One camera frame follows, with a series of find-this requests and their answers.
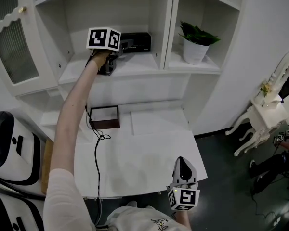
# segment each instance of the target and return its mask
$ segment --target black device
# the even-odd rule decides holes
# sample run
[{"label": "black device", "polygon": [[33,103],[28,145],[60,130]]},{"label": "black device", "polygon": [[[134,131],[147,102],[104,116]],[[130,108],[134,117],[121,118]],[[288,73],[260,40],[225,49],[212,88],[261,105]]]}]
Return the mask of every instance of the black device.
[{"label": "black device", "polygon": [[[131,41],[128,47],[126,40]],[[151,36],[148,33],[121,33],[123,53],[151,51]]]}]

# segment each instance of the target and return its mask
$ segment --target cabinet door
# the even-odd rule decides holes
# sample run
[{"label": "cabinet door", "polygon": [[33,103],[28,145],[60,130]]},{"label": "cabinet door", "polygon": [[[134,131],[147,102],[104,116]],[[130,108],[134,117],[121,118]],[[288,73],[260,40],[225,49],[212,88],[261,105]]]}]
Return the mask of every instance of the cabinet door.
[{"label": "cabinet door", "polygon": [[57,86],[33,0],[0,0],[0,76],[13,96]]}]

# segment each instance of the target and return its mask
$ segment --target hand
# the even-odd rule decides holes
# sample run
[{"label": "hand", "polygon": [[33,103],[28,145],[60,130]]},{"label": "hand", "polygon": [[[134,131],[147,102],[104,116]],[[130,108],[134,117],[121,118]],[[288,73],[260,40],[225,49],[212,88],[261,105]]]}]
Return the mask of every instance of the hand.
[{"label": "hand", "polygon": [[101,67],[105,64],[106,58],[111,54],[111,52],[112,51],[110,50],[102,50],[92,58],[92,61],[96,63],[98,70],[100,70]]}]

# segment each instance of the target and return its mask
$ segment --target green leaves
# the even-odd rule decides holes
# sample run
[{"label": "green leaves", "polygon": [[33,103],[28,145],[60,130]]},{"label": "green leaves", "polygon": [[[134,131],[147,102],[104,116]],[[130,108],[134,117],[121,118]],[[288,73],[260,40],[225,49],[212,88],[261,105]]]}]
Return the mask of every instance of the green leaves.
[{"label": "green leaves", "polygon": [[210,33],[201,31],[198,26],[193,26],[187,22],[181,21],[180,28],[182,29],[184,35],[179,35],[195,44],[211,45],[220,40],[218,37],[213,36]]}]

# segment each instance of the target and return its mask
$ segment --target black pants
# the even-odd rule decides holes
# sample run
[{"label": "black pants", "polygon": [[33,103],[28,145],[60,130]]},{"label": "black pants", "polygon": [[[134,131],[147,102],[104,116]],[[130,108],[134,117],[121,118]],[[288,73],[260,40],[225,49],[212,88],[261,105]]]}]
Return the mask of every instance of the black pants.
[{"label": "black pants", "polygon": [[282,155],[274,155],[266,161],[254,165],[250,169],[250,176],[255,177],[268,171],[257,183],[255,183],[253,193],[260,193],[263,191],[278,174],[286,170],[286,163]]}]

